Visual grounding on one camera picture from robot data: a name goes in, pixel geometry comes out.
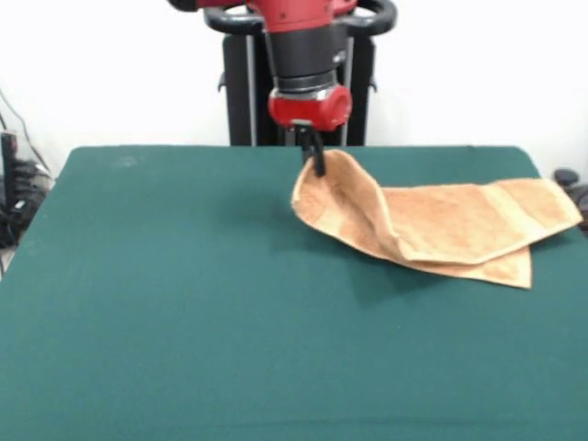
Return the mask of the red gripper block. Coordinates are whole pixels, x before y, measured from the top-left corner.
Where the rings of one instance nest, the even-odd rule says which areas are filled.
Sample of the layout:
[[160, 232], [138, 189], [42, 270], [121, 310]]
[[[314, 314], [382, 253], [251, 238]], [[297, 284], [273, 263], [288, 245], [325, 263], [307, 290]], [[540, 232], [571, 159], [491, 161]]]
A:
[[349, 90], [343, 85], [333, 85], [315, 92], [288, 95], [274, 89], [268, 98], [268, 110], [278, 125], [298, 126], [302, 161], [312, 159], [315, 175], [325, 176], [324, 144], [319, 131], [334, 131], [349, 120], [352, 110]]

